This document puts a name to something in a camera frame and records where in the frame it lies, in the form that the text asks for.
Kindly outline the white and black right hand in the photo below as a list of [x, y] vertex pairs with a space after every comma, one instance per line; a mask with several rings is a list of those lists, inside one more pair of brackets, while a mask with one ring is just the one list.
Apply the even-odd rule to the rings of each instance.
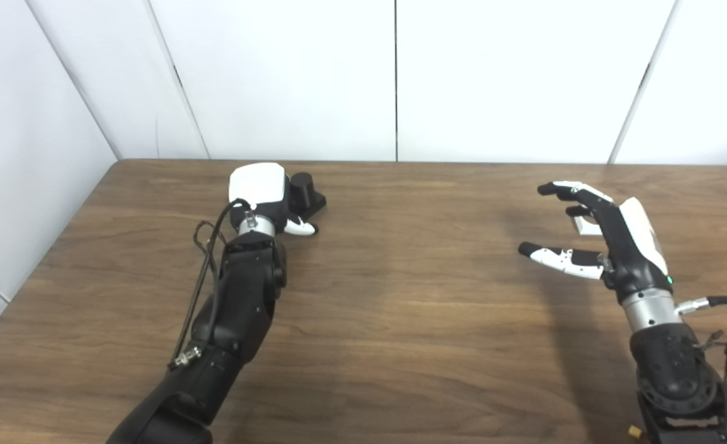
[[578, 181], [552, 181], [538, 186], [537, 191], [577, 202], [566, 209], [566, 214], [576, 222], [591, 217], [607, 250], [561, 249], [521, 242], [521, 255], [549, 269], [601, 280], [606, 289], [616, 292], [618, 302], [646, 290], [673, 292], [667, 262], [639, 200], [627, 199], [617, 205], [609, 195]]

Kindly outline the white and black left hand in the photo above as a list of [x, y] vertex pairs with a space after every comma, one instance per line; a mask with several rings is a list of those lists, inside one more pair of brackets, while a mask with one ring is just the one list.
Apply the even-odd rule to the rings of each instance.
[[261, 162], [236, 168], [229, 177], [231, 226], [237, 235], [256, 231], [268, 236], [287, 233], [315, 236], [308, 219], [326, 207], [307, 172], [288, 175], [281, 164]]

